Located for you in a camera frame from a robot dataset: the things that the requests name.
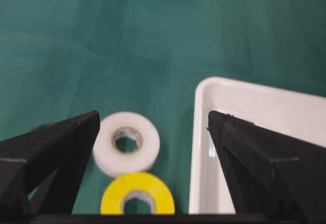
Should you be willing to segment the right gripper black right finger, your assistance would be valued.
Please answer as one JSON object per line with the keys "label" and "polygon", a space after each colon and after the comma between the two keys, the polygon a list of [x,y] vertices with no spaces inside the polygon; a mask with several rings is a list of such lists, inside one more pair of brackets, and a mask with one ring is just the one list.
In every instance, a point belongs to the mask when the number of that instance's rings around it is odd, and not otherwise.
{"label": "right gripper black right finger", "polygon": [[207,129],[236,213],[325,223],[325,147],[218,111]]}

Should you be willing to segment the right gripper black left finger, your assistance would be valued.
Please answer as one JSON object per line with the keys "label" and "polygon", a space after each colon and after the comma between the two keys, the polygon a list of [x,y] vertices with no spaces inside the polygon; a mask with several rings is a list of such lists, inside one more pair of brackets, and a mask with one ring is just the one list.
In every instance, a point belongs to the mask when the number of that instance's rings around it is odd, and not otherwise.
{"label": "right gripper black left finger", "polygon": [[99,129],[93,110],[1,141],[1,223],[71,214]]}

